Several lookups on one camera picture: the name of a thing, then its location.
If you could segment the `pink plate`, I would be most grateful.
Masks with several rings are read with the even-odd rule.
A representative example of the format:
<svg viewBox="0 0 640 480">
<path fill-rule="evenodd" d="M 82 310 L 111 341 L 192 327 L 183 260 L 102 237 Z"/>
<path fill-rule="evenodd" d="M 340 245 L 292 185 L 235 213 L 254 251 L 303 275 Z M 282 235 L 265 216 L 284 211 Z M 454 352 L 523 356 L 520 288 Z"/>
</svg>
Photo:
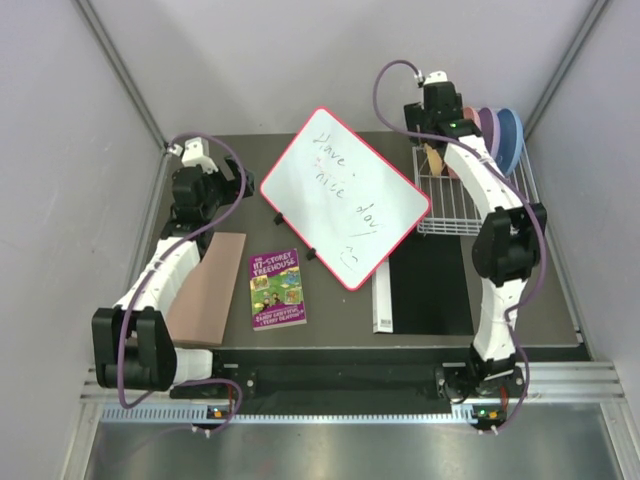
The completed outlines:
<svg viewBox="0 0 640 480">
<path fill-rule="evenodd" d="M 480 117 L 477 111 L 473 107 L 464 107 L 463 108 L 463 117 L 465 119 L 472 120 L 477 127 L 481 126 Z M 453 179 L 458 179 L 459 176 L 457 173 L 450 167 L 447 166 L 448 175 Z"/>
</svg>

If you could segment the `yellow plate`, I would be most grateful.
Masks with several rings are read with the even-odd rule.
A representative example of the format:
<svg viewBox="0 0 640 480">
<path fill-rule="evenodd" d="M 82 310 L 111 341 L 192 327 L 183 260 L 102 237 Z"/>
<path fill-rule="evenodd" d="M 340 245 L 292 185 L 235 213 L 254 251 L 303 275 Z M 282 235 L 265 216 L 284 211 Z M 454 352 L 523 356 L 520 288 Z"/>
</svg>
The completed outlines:
<svg viewBox="0 0 640 480">
<path fill-rule="evenodd" d="M 424 144 L 424 151 L 432 176 L 440 177 L 445 169 L 444 161 L 438 151 L 429 144 Z"/>
</svg>

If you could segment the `white wire dish rack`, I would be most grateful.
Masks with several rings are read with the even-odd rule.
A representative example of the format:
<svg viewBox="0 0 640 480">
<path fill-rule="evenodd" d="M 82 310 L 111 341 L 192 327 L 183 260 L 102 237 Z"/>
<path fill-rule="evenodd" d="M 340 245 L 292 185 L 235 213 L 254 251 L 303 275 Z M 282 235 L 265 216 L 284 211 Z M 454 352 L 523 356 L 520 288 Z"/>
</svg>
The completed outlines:
<svg viewBox="0 0 640 480">
<path fill-rule="evenodd" d="M 470 195 L 459 179 L 431 173 L 423 149 L 412 148 L 415 185 L 430 199 L 432 208 L 416 230 L 419 234 L 438 234 L 475 237 L 483 220 Z"/>
</svg>

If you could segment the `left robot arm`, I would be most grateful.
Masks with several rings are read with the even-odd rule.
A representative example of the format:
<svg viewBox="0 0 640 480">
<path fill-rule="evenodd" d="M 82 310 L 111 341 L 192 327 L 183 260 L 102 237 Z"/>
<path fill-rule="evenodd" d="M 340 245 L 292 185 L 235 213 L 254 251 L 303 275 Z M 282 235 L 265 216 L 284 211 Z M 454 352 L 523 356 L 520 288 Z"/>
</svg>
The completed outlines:
<svg viewBox="0 0 640 480">
<path fill-rule="evenodd" d="M 209 157 L 183 161 L 172 175 L 173 203 L 151 260 L 130 290 L 91 320 L 97 383 L 107 389 L 167 391 L 192 382 L 205 396 L 226 387 L 225 370 L 207 349 L 175 346 L 169 311 L 188 275 L 204 260 L 215 240 L 217 210 L 233 209 L 254 193 L 252 174 L 234 157 L 226 176 Z"/>
</svg>

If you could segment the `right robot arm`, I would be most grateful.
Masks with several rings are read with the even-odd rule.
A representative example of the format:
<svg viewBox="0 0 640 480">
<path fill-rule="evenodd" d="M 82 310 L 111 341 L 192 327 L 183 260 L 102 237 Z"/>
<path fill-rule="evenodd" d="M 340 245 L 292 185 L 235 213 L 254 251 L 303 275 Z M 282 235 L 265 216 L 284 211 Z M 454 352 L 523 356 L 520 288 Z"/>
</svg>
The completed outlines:
<svg viewBox="0 0 640 480">
<path fill-rule="evenodd" d="M 515 372 L 518 311 L 533 270 L 546 269 L 546 210 L 529 203 L 500 172 L 479 127 L 462 112 L 462 96 L 452 82 L 417 81 L 422 101 L 405 106 L 409 132 L 436 152 L 462 182 L 482 225 L 472 262 L 482 279 L 478 331 L 466 371 L 449 392 L 465 398 L 492 394 Z"/>
</svg>

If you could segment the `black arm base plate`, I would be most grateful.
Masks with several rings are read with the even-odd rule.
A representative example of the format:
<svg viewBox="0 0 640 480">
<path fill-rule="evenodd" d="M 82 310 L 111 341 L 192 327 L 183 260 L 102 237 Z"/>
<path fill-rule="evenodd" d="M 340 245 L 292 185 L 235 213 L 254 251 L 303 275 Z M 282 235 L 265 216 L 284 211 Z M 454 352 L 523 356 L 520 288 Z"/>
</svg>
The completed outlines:
<svg viewBox="0 0 640 480">
<path fill-rule="evenodd" d="M 484 366 L 469 348 L 216 349 L 213 373 L 248 397 L 279 392 L 407 391 L 452 397 L 522 390 L 515 359 Z"/>
</svg>

